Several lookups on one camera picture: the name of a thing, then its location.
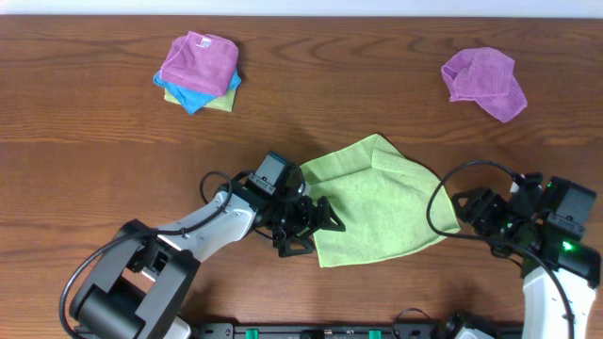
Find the white wall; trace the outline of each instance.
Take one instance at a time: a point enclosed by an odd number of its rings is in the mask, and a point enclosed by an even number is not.
[[[603,0],[0,0],[0,13],[603,18]]]

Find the stack of towels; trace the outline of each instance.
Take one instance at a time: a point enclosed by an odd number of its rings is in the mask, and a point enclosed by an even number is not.
[[[182,105],[188,114],[202,107],[232,112],[241,78],[236,72],[238,48],[225,38],[188,32],[171,44],[153,81],[164,99]]]

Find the blue towel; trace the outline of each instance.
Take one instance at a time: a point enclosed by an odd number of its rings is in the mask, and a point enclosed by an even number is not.
[[[153,82],[156,85],[167,89],[168,92],[171,93],[171,95],[173,95],[180,102],[182,107],[184,107],[190,115],[195,114],[195,112],[198,111],[201,107],[207,105],[207,103],[216,98],[215,95],[201,93],[192,89],[185,89],[178,85],[174,85],[173,83],[161,80],[161,78],[159,77],[159,72],[157,72],[153,77]],[[228,89],[236,89],[240,83],[241,78],[238,77],[238,73],[235,70],[233,78],[230,80],[230,85],[228,86]]]

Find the green towel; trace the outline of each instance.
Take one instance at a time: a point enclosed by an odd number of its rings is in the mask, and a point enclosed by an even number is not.
[[[439,180],[404,158],[385,138],[372,135],[301,165],[310,196],[329,202],[346,232],[314,235],[321,267],[375,263],[423,250],[443,239],[427,224],[427,202]],[[432,221],[458,232],[444,189],[435,197]]]
[[[235,94],[236,89],[228,89],[224,96],[217,97],[216,99],[210,101],[204,106],[204,108],[215,108],[226,112],[232,112],[233,104],[235,103]],[[163,94],[163,100],[169,103],[180,105],[178,99],[171,95],[171,93],[169,93],[167,89],[165,89],[165,92]]]

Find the table surface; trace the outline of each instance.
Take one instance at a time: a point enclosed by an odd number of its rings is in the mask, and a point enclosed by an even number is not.
[[[191,117],[153,84],[171,41],[189,30],[239,46],[232,114]],[[381,133],[440,176],[485,158],[603,192],[601,21],[5,16],[0,46],[3,338],[65,337],[58,296],[85,256],[131,218],[154,226],[199,208],[206,172],[255,169],[268,150],[303,163]],[[475,103],[448,101],[441,65],[482,46],[515,59],[528,98],[506,124]],[[468,169],[447,189],[508,184],[495,169]],[[603,250],[602,226],[598,202],[584,243]],[[388,323],[417,307],[521,321],[518,274],[463,240],[320,269],[316,254],[279,259],[252,234],[203,263],[183,315]],[[602,316],[599,299],[590,338],[603,336]]]

